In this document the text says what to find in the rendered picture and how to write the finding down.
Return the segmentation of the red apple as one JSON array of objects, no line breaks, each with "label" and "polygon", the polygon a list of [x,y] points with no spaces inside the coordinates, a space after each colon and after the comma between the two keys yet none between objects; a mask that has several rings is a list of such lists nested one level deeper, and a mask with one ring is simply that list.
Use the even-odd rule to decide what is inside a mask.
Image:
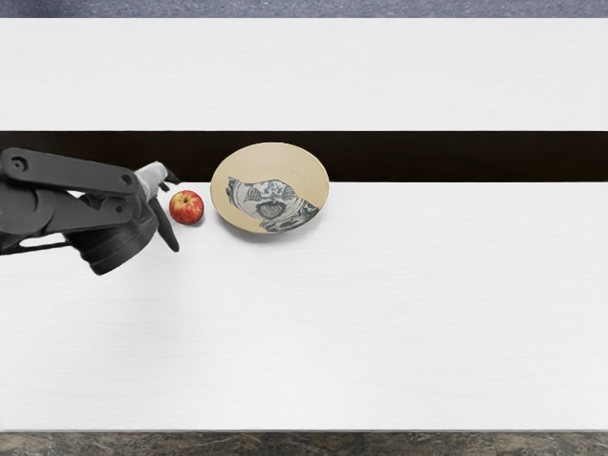
[{"label": "red apple", "polygon": [[169,214],[178,224],[194,225],[202,219],[203,213],[203,200],[195,191],[181,190],[169,201]]}]

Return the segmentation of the beige plate with grey pattern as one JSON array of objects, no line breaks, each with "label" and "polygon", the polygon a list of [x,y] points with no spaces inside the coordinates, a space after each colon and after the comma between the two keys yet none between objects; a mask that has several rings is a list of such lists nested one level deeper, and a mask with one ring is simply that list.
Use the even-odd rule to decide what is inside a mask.
[{"label": "beige plate with grey pattern", "polygon": [[308,223],[329,191],[329,176],[319,159],[285,142],[239,149],[220,163],[210,183],[213,205],[226,222],[263,235]]}]

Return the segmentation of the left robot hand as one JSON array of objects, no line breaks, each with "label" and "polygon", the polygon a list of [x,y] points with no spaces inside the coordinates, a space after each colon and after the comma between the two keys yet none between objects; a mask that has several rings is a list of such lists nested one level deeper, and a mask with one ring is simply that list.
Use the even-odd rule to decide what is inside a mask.
[{"label": "left robot hand", "polygon": [[157,231],[159,235],[173,252],[177,252],[180,249],[179,243],[170,221],[157,199],[157,195],[159,190],[163,192],[169,191],[169,187],[166,185],[167,181],[179,184],[181,180],[159,161],[154,161],[138,169],[135,175],[144,191],[146,202],[158,220],[159,226]]}]

